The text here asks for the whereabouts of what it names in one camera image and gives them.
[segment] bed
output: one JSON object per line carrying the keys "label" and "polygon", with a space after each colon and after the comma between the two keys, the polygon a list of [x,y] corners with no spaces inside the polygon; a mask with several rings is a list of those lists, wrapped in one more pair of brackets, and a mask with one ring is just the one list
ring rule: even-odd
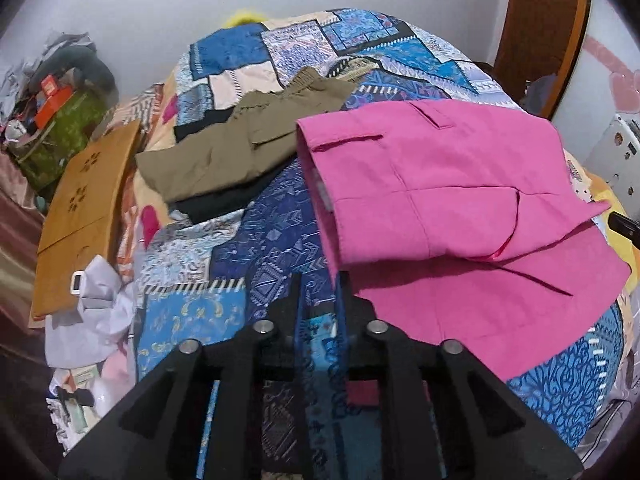
{"label": "bed", "polygon": [[[174,131],[229,109],[248,91],[280,91],[304,66],[357,83],[344,109],[382,100],[449,98],[518,108],[497,82],[446,41],[387,14],[334,9],[222,29],[192,44],[165,82],[162,98],[156,98],[145,149],[173,146]],[[568,153],[566,160],[575,192],[593,200],[595,178]],[[606,185],[596,191],[598,197],[606,194]],[[138,377],[185,338],[216,342],[264,317],[266,306],[287,294],[290,274],[302,272],[311,313],[305,327],[305,391],[268,384],[263,477],[300,472],[294,427],[305,414],[296,411],[292,398],[304,395],[316,477],[379,478],[380,457],[373,451],[380,440],[377,409],[349,403],[337,375],[334,297],[299,163],[284,169],[245,210],[195,226],[169,216],[168,206],[139,174],[130,176],[124,197],[128,230],[118,262],[121,272],[138,282],[141,316],[133,334]],[[163,228],[146,253],[134,256],[132,240],[146,205],[155,208]],[[604,218],[594,221],[608,239],[617,236]],[[632,385],[638,384],[637,377],[630,383],[622,371],[640,332],[634,325],[637,302],[629,299],[638,280],[636,253],[629,242],[616,239],[616,244],[633,270],[618,299],[583,338],[508,381],[587,466],[615,434],[610,421],[620,418],[620,403],[628,405]]]}

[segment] elastic waistband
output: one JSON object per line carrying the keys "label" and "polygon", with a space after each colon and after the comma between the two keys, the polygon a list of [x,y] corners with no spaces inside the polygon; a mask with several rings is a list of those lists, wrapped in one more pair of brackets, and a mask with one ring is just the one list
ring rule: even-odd
{"label": "elastic waistband", "polygon": [[325,85],[331,85],[332,83],[337,83],[338,85],[343,85],[344,81],[327,79],[319,75],[316,72],[316,69],[305,66],[300,72],[298,72],[294,78],[291,80],[291,83],[281,92],[278,93],[263,93],[260,91],[252,91],[245,94],[236,105],[236,110],[241,110],[245,108],[254,108],[257,106],[266,106],[280,99],[287,98],[293,94],[300,92],[306,88],[309,88],[316,82],[322,82]]}

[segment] black garment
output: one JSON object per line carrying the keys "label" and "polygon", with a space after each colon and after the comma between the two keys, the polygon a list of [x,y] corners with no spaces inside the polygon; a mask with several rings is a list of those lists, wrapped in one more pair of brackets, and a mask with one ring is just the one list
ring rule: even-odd
{"label": "black garment", "polygon": [[235,107],[226,108],[225,110],[207,110],[204,112],[204,118],[195,121],[194,123],[181,124],[174,128],[175,142],[180,142],[191,134],[197,134],[199,131],[204,130],[207,126],[217,123],[226,123],[226,120],[231,117]]}
{"label": "black garment", "polygon": [[295,158],[292,156],[271,171],[239,186],[178,200],[175,207],[187,215],[194,224],[242,209],[257,198]]}

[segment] pink garment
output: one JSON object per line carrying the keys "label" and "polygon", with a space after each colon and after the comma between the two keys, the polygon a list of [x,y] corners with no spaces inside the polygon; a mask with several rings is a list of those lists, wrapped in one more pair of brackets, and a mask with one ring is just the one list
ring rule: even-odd
{"label": "pink garment", "polygon": [[165,124],[175,114],[178,113],[178,96],[174,95],[162,112],[162,124]]}
{"label": "pink garment", "polygon": [[140,216],[142,220],[142,231],[143,237],[145,239],[145,249],[149,247],[151,240],[154,239],[154,235],[160,229],[160,222],[158,221],[158,215],[156,214],[156,210],[153,206],[145,205],[142,209],[142,215]]}
{"label": "pink garment", "polygon": [[508,380],[583,336],[625,284],[590,221],[608,204],[575,196],[546,120],[425,100],[298,125],[332,275],[349,270],[414,339],[459,339]]}
{"label": "pink garment", "polygon": [[110,381],[129,383],[129,371],[127,370],[127,350],[123,343],[118,343],[118,349],[104,361],[100,377]]}

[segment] wooden door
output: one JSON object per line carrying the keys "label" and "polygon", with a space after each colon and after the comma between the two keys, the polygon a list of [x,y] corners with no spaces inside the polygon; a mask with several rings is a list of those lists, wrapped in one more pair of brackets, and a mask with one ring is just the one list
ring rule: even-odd
{"label": "wooden door", "polygon": [[590,0],[509,0],[492,75],[514,101],[526,82],[558,78],[542,115],[550,118],[582,44]]}

